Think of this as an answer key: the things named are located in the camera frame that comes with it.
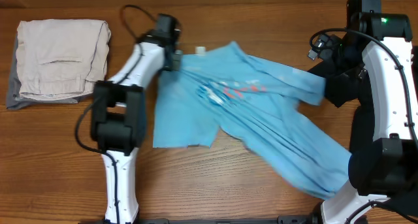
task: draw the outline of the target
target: gray fabric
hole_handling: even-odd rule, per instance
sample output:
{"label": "gray fabric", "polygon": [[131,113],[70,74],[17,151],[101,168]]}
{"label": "gray fabric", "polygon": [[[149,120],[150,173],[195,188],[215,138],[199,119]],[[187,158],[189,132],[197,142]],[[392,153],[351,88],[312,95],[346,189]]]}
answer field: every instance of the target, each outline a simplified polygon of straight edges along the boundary
{"label": "gray fabric", "polygon": [[21,108],[30,106],[32,104],[46,104],[46,103],[78,103],[86,96],[75,97],[70,99],[62,99],[55,101],[38,101],[34,99],[28,99],[19,95],[21,83],[18,78],[17,72],[17,59],[16,49],[18,48],[18,38],[14,39],[14,49],[12,57],[12,66],[10,68],[10,75],[8,76],[8,90],[6,94],[6,108],[8,110],[19,110]]}

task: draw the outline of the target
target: folded clothing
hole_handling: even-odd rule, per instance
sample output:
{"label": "folded clothing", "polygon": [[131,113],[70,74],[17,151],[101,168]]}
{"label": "folded clothing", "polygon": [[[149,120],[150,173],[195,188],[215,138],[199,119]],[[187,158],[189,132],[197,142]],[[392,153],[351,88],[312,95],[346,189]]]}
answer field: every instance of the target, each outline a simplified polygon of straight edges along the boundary
{"label": "folded clothing", "polygon": [[106,75],[110,30],[99,20],[20,22],[17,73],[22,97],[53,101],[90,94]]}
{"label": "folded clothing", "polygon": [[297,112],[299,100],[318,105],[324,88],[324,78],[246,55],[235,42],[186,55],[159,78],[153,146],[210,146],[221,127],[294,187],[333,197],[351,154]]}
{"label": "folded clothing", "polygon": [[19,95],[20,91],[20,80],[18,78],[17,71],[17,60],[16,60],[16,49],[18,48],[18,38],[16,36],[14,41],[12,66],[10,68],[10,75],[8,77],[8,90],[6,94],[6,109],[8,110],[19,110],[21,108],[30,106],[32,104],[40,103],[79,103],[84,97],[73,97],[69,99],[60,99],[53,101],[42,101],[35,99],[28,99]]}

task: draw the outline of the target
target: wooden table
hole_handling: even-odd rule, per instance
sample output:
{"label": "wooden table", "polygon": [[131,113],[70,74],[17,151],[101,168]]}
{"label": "wooden table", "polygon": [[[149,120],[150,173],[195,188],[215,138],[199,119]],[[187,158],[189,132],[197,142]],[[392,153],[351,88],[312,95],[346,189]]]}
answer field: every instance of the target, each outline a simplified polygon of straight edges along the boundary
{"label": "wooden table", "polygon": [[[308,70],[310,36],[320,29],[343,27],[341,3],[152,7],[183,24],[181,49],[217,48],[236,40],[248,54]],[[418,34],[418,5],[384,3],[383,11],[408,14]],[[138,33],[151,28],[143,15],[130,12]],[[20,20],[91,18],[106,20],[112,31],[108,76],[131,55],[133,40],[122,27],[118,8],[0,10],[0,223],[77,223],[100,219],[106,210],[106,180],[97,154],[74,141],[77,117],[91,101],[5,109],[7,79]],[[155,82],[147,94],[148,134],[137,160],[137,199],[142,218],[213,219],[307,214],[320,201],[291,187],[260,157],[220,132],[211,148],[152,149]],[[302,104],[300,111],[347,147],[358,103],[337,109]],[[88,122],[82,126],[88,136]],[[400,223],[383,210],[368,213],[372,223]]]}

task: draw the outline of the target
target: beige pants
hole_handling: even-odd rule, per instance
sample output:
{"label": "beige pants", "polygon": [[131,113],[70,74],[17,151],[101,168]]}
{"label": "beige pants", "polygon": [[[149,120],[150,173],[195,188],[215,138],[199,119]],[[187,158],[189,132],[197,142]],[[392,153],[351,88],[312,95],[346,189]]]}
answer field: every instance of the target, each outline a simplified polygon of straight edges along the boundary
{"label": "beige pants", "polygon": [[92,93],[104,80],[110,30],[105,21],[42,20],[20,22],[17,71],[19,94],[58,100]]}

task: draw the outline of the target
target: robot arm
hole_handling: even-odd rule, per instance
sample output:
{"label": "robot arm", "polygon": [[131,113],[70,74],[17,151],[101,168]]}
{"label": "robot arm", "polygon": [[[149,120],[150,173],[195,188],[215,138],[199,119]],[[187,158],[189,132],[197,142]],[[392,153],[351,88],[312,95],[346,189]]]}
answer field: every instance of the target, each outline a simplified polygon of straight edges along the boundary
{"label": "robot arm", "polygon": [[[175,70],[180,64],[181,54],[174,53],[180,35],[176,25],[175,18],[160,14],[155,29],[137,41],[122,70],[95,85],[91,137],[116,162],[114,167],[111,158],[102,155],[108,199],[103,223],[137,222],[135,162],[146,131],[144,92],[161,69]],[[125,107],[125,114],[107,112],[116,105]]]}
{"label": "robot arm", "polygon": [[[347,28],[380,40],[396,56],[408,85],[412,122],[417,122],[408,17],[382,14],[380,0],[349,0]],[[319,56],[324,60],[312,72],[327,72],[328,76],[324,77],[333,87],[326,89],[326,97],[336,106],[359,98],[361,108],[371,109],[374,115],[374,134],[370,139],[359,133],[367,130],[365,127],[356,126],[358,129],[353,125],[350,150],[353,142],[365,143],[359,150],[352,150],[349,181],[335,197],[324,201],[318,211],[322,223],[354,223],[372,208],[370,201],[387,201],[417,184],[418,166],[414,161],[418,151],[412,136],[415,127],[409,125],[406,89],[400,70],[381,46],[355,33],[347,33],[343,39],[321,35],[315,45],[330,46],[318,52],[313,49],[308,54],[312,59]]]}

